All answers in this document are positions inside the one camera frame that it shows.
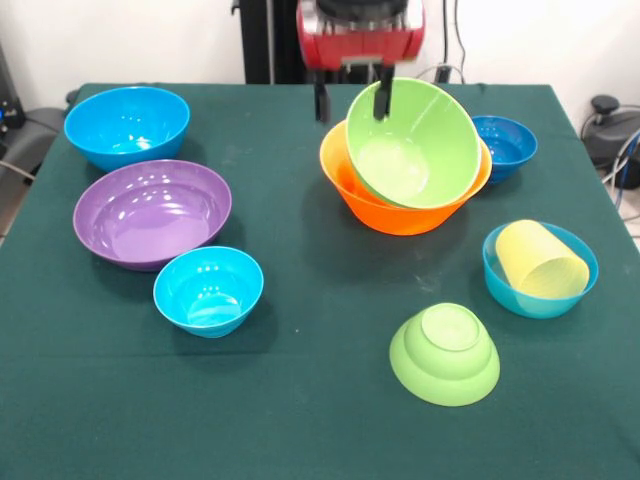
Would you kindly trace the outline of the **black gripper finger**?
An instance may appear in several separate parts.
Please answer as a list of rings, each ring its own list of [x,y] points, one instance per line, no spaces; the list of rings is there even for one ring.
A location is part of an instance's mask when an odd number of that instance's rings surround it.
[[[326,89],[326,72],[315,70],[314,81],[314,105],[315,117],[318,122],[328,122],[330,119],[330,102]]]
[[[380,65],[378,68],[379,85],[374,95],[373,116],[377,121],[383,121],[390,113],[394,65]]]

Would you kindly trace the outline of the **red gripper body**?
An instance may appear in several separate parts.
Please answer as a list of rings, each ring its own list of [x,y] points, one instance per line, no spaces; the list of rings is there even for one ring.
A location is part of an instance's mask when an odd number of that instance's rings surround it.
[[[393,66],[415,59],[425,33],[421,1],[387,1],[391,16],[342,20],[326,13],[335,1],[300,1],[296,26],[301,55],[310,70],[337,71],[343,66]]]

